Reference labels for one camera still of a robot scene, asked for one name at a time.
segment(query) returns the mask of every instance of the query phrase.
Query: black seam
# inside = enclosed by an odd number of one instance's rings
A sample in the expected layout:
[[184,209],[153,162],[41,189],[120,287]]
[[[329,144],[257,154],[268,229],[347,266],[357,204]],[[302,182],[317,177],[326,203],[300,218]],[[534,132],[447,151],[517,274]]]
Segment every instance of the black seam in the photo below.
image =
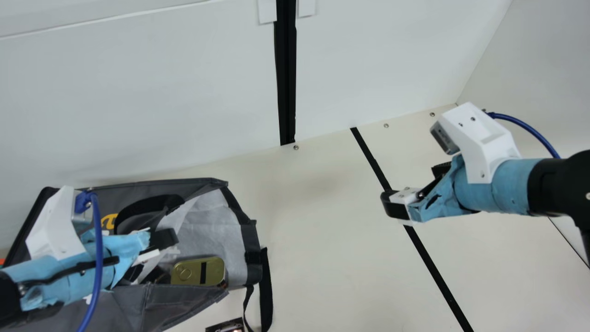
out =
[[[367,159],[367,161],[369,161],[369,164],[371,165],[373,172],[375,172],[375,175],[377,176],[379,183],[381,183],[383,190],[391,190],[389,182],[385,178],[385,175],[383,174],[381,167],[379,167],[377,160],[373,157],[373,154],[371,154],[371,151],[365,143],[365,140],[360,135],[359,130],[355,127],[351,128],[350,131],[352,132],[352,135],[354,135],[356,142],[359,144],[360,149],[363,151],[363,154],[365,154],[365,158]],[[459,322],[459,325],[461,326],[463,331],[473,331],[471,325],[469,325],[469,322],[467,321],[467,317],[465,317],[463,311],[459,307],[459,304],[455,301],[455,298],[453,297],[451,290],[448,289],[447,284],[444,282],[443,276],[438,271],[436,265],[434,265],[434,261],[432,261],[432,258],[430,258],[430,255],[424,247],[424,244],[422,244],[420,237],[418,237],[416,230],[410,226],[404,226],[404,228],[408,233],[409,238],[412,240],[412,243],[416,247],[416,250],[420,254],[420,257],[422,257],[424,265],[426,265],[426,268],[430,272],[430,275],[434,279],[434,282],[436,282],[438,289],[440,289],[444,299],[447,301],[449,308],[451,308],[451,311],[455,315],[455,318]]]
[[277,1],[274,59],[277,68],[278,127],[281,145],[295,142],[295,85],[297,66],[296,0]]

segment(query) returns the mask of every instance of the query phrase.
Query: white plastic part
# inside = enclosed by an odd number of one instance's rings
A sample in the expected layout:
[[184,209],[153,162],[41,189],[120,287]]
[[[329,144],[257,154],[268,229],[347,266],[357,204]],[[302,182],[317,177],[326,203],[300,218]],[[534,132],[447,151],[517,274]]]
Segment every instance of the white plastic part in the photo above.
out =
[[277,0],[258,0],[258,21],[260,24],[277,20]]
[[508,129],[472,103],[443,113],[438,124],[459,147],[469,183],[491,183],[501,163],[522,158]]
[[133,262],[133,264],[131,264],[131,266],[143,264],[143,263],[149,261],[152,258],[158,257],[159,255],[160,255],[160,250],[159,249],[148,251],[148,252],[146,252],[144,254],[139,255],[137,257],[137,259]]
[[65,185],[45,202],[25,240],[31,259],[51,255],[60,261],[86,252],[72,224],[75,199],[74,189]]
[[299,0],[297,16],[306,17],[316,14],[316,0]]
[[[408,209],[408,205],[415,203],[418,201],[418,198],[416,197],[416,193],[418,193],[421,190],[421,188],[405,188],[401,191],[398,191],[397,193],[389,196],[389,201],[391,203],[395,203],[395,204],[403,204],[406,208],[406,212],[409,214],[409,209]],[[414,226],[416,224],[415,221],[412,220],[404,220],[404,219],[398,219],[399,223],[402,225],[406,225],[406,226]]]

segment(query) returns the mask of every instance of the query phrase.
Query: blue cable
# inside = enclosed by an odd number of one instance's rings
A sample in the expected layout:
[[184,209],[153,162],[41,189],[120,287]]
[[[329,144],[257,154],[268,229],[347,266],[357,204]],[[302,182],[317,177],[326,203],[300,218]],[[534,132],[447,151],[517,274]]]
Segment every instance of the blue cable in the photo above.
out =
[[86,314],[77,332],[84,332],[94,315],[94,310],[99,302],[101,285],[103,283],[103,230],[100,224],[100,212],[99,212],[99,198],[96,193],[86,192],[86,197],[90,198],[92,202],[92,219],[94,222],[94,232],[96,233],[96,269],[94,270],[94,287],[92,289],[92,299],[90,305],[86,309]]
[[506,121],[512,122],[513,124],[518,125],[522,129],[530,132],[536,139],[538,139],[541,142],[541,144],[543,144],[545,146],[545,148],[547,148],[547,150],[549,151],[549,153],[551,154],[552,157],[557,158],[557,159],[561,159],[561,157],[559,156],[557,151],[555,151],[553,145],[551,145],[551,143],[549,143],[549,141],[545,137],[543,137],[543,135],[541,135],[540,132],[535,130],[533,127],[528,125],[526,122],[518,120],[517,118],[510,116],[510,115],[506,115],[506,114],[490,112],[490,113],[488,113],[488,115],[492,119],[500,119],[500,120],[506,120]]

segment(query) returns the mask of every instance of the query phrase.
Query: metal screw head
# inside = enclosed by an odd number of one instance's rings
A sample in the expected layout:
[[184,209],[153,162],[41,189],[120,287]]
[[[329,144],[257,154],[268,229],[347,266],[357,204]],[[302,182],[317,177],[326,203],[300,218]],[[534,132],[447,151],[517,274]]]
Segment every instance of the metal screw head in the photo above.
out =
[[27,294],[27,288],[25,287],[25,285],[23,284],[18,284],[18,292],[21,294],[21,296],[25,296]]

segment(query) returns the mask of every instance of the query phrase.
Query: white wall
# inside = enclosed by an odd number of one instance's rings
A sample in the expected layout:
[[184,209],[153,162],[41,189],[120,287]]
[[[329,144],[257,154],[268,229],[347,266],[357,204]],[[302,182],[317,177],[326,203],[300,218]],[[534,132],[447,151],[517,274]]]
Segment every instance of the white wall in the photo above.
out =
[[273,25],[200,2],[0,38],[0,248],[47,185],[99,185],[279,144]]
[[210,0],[3,0],[0,37]]
[[457,101],[511,0],[320,0],[297,20],[298,140]]
[[[590,2],[514,0],[458,102],[530,123],[561,156],[590,148]],[[538,142],[513,130],[529,157],[548,157]],[[570,218],[554,220],[578,252]]]

